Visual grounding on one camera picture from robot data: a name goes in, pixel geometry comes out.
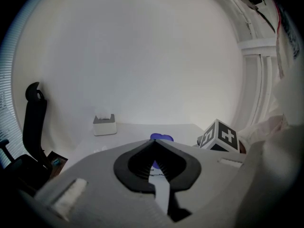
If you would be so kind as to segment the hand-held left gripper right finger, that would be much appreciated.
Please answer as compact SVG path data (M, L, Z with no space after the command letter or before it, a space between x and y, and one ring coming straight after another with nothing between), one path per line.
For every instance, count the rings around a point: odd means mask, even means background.
M239 203L228 186L244 155L154 141L155 201L163 212L154 227L234 228Z

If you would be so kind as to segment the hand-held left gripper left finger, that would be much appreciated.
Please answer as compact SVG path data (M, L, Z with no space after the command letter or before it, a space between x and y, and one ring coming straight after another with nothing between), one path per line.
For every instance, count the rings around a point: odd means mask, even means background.
M160 209L152 194L126 188L114 174L114 162L146 141L129 143L81 159L49 181L35 196L43 218L52 228L168 228L173 221ZM74 180L87 181L84 192L67 219L58 217L51 205Z

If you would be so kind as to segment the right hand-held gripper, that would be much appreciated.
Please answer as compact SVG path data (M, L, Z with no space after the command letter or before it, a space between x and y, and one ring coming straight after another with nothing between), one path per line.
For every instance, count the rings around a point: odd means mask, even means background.
M198 147L221 152L239 152L237 132L216 119L198 138Z

